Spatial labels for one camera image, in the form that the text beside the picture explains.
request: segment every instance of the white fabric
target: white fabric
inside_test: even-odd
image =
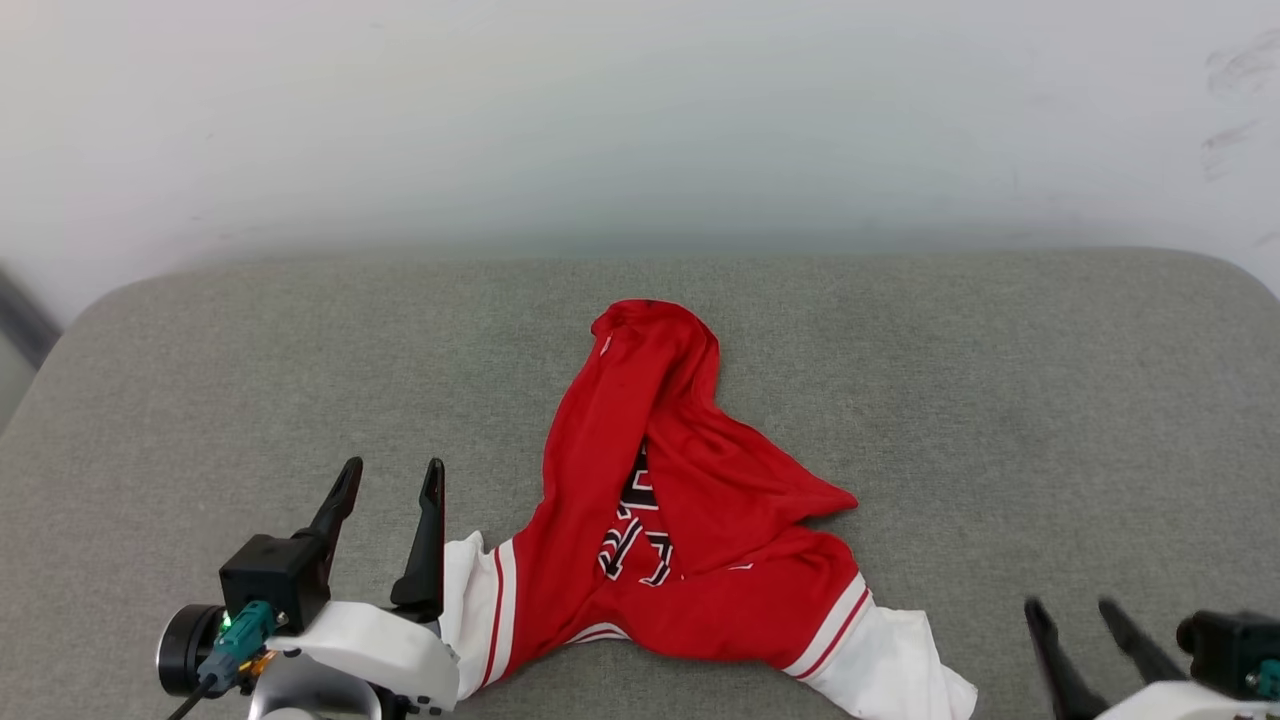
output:
[[[938,660],[924,612],[867,606],[826,667],[801,682],[861,720],[968,720],[978,689]]]
[[[593,643],[595,641],[628,641],[631,635],[622,632],[622,628],[613,623],[596,623],[582,628],[582,632],[573,635],[564,644]]]
[[[460,701],[480,689],[484,682],[497,606],[498,568],[494,553],[485,553],[480,533],[444,543],[440,639],[458,655]]]

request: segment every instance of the white sleeve cuff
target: white sleeve cuff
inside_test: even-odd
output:
[[[978,691],[942,665],[920,611],[869,597],[823,667],[801,682],[861,720],[968,720]]]
[[[516,621],[512,542],[484,551],[480,533],[444,543],[440,639],[458,656],[458,700],[502,678]]]

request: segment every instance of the white stripe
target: white stripe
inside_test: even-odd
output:
[[[502,561],[502,597],[498,598],[502,614],[498,616],[498,647],[493,651],[490,683],[507,671],[516,626],[516,551],[511,541],[498,546],[498,559]]]
[[[458,653],[458,698],[480,688],[489,667],[494,610],[498,607],[497,551],[484,551],[480,533],[444,543],[444,614],[440,639]]]
[[[660,585],[663,583],[663,580],[667,579],[667,575],[669,573],[671,573],[671,566],[669,565],[658,565],[658,569],[654,570],[652,578],[645,578],[645,579],[643,579],[640,582],[644,583],[644,584],[646,584],[646,585],[649,585],[650,588],[655,588],[655,587]]]
[[[591,638],[590,641],[586,641],[586,642],[598,641],[598,639],[599,641],[628,641],[628,639],[631,639],[626,633],[622,632],[622,628],[614,625],[613,623],[596,623],[595,625],[590,625],[590,626],[585,628],[582,632],[580,632],[579,634],[576,634],[572,638],[570,638],[568,642],[566,642],[564,644],[576,643],[580,638],[590,635],[591,633],[599,633],[600,630],[612,630],[612,633],[609,633],[609,634],[600,633],[600,637]]]
[[[631,544],[636,542],[636,536],[640,534],[640,518],[631,520],[627,527],[627,534],[622,538],[622,544],[618,546],[618,555],[626,557],[627,552],[631,551]],[[618,562],[618,569],[622,569],[622,562]]]
[[[572,643],[568,644],[585,644],[585,643],[594,643],[595,641],[628,641],[628,639],[631,638],[616,633],[600,633],[598,635],[591,635],[584,641],[573,641]]]
[[[800,675],[805,670],[813,667],[813,664],[817,662],[818,659],[822,657],[822,653],[827,651],[827,647],[831,646],[831,641],[836,638],[836,633],[840,632],[840,626],[845,624],[850,611],[852,611],[854,606],[858,605],[858,598],[863,597],[863,591],[865,589],[867,580],[864,580],[863,574],[859,573],[858,577],[849,583],[849,587],[845,588],[845,592],[840,593],[840,597],[836,598],[836,603],[832,605],[831,611],[827,612],[827,619],[822,621],[822,625],[818,626],[818,632],[814,633],[813,639],[809,641],[809,647],[800,653],[800,657],[797,657],[795,662],[783,667],[782,671],[787,675]],[[870,602],[864,602],[863,607],[858,610],[858,614],[863,615],[868,606],[870,606]],[[845,629],[845,637],[849,637],[849,633],[858,625],[858,618],[854,618],[854,620],[849,623],[849,628]]]

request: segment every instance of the red stripe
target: red stripe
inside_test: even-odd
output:
[[[796,675],[797,680],[803,680],[809,675],[813,675],[814,670],[822,667],[822,664],[827,661],[827,656],[831,655],[831,651],[836,650],[836,644],[840,643],[840,638],[844,637],[845,630],[849,629],[849,624],[854,621],[854,616],[858,615],[859,610],[861,610],[863,603],[867,602],[867,596],[869,596],[870,593],[872,591],[869,588],[863,591],[863,596],[858,598],[858,602],[854,603],[854,609],[849,611],[849,618],[845,618],[845,624],[841,625],[838,630],[836,630],[836,637],[831,638],[831,644],[827,646],[827,650],[822,651],[822,657],[819,657],[818,661],[813,664],[813,667],[809,667],[804,673]]]
[[[493,562],[498,566],[498,601],[493,606],[493,634],[489,635],[489,664],[484,669],[484,680],[480,687],[489,684],[489,674],[493,673],[493,656],[498,652],[498,623],[502,620],[502,552],[500,547],[493,551]]]

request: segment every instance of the red fabric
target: red fabric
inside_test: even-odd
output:
[[[591,332],[547,439],[543,502],[513,538],[507,673],[599,623],[662,655],[787,666],[858,574],[841,539],[797,523],[856,500],[716,406],[719,345],[690,311],[622,301]],[[632,473],[641,447],[646,475]],[[620,506],[637,477],[657,509]],[[634,519],[611,578],[607,534]],[[654,585],[659,533],[673,550]]]

